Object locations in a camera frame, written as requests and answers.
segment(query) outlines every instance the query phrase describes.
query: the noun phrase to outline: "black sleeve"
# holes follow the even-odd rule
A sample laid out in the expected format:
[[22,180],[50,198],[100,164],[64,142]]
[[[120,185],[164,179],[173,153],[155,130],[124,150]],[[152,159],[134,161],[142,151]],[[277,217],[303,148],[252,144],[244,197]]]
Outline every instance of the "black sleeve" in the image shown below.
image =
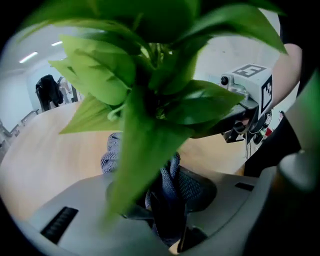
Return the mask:
[[280,22],[280,37],[283,44],[294,44],[304,49],[304,35],[301,33],[302,24],[299,17],[278,16]]

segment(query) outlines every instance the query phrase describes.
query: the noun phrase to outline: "ceiling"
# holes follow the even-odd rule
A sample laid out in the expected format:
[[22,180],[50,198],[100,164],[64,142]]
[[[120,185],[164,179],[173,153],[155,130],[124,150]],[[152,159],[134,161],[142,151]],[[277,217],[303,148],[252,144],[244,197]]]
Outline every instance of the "ceiling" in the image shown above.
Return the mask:
[[[62,44],[56,46],[51,46],[51,44],[60,41],[59,35],[61,34],[76,35],[78,32],[74,27],[55,27],[50,25],[19,42],[22,35],[29,29],[20,31],[8,40],[0,60],[1,77],[23,73],[37,62],[63,51]],[[38,54],[25,63],[19,63],[20,60],[33,52],[38,52]]]
[[[277,32],[279,32],[280,25],[278,16],[270,11],[263,10],[262,12]],[[59,35],[61,34],[77,35],[79,32],[79,30],[74,27],[55,27],[50,25],[19,42],[22,35],[31,29],[32,27],[20,31],[7,42],[0,60],[0,78],[23,73],[40,61],[47,61],[51,56],[63,53],[62,44],[57,46],[51,46],[51,44],[60,41]],[[228,43],[222,43],[221,41],[213,39],[209,42],[209,47],[211,47],[212,50],[217,48],[223,53],[228,52],[237,58],[246,57],[248,54],[252,55],[254,51],[252,47],[248,46],[248,40],[239,40],[239,38],[239,36],[226,37],[225,40],[227,40]],[[38,52],[38,54],[25,63],[19,63],[21,59],[32,52]]]

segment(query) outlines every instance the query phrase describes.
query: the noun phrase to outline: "gray knit fabric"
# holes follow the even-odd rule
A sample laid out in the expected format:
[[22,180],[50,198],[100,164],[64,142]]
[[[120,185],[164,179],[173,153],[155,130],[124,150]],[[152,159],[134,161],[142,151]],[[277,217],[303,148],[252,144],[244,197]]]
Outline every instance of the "gray knit fabric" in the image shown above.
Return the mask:
[[[120,157],[121,132],[112,133],[107,142],[107,153],[101,159],[101,169],[104,174],[113,172],[118,167]],[[162,179],[162,193],[169,201],[187,200],[196,197],[201,190],[200,184],[191,179],[179,169],[180,156],[176,152],[167,164],[160,169]],[[149,209],[151,192],[145,196],[145,207]]]
[[104,174],[113,172],[118,167],[120,157],[121,132],[112,133],[107,142],[107,153],[101,158],[101,169]]

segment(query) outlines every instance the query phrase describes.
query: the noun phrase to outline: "person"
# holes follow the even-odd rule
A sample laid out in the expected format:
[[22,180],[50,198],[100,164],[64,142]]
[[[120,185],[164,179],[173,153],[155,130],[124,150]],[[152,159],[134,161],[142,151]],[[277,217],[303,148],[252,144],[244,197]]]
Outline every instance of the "person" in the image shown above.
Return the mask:
[[[312,74],[319,67],[319,46],[316,10],[304,3],[280,2],[286,16],[278,16],[280,37],[287,51],[281,54],[273,71],[273,104],[280,103],[297,85],[297,95],[307,85]],[[284,116],[278,127],[264,141],[256,153],[244,165],[244,175],[259,177],[262,170],[276,166],[282,158],[301,149],[289,121]]]

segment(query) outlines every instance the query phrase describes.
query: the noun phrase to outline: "white wall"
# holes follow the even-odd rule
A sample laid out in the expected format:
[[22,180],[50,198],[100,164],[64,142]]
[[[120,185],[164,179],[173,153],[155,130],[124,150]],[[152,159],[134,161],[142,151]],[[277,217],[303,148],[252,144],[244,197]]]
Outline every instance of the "white wall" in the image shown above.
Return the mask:
[[32,110],[26,77],[23,74],[0,80],[0,119],[8,131]]

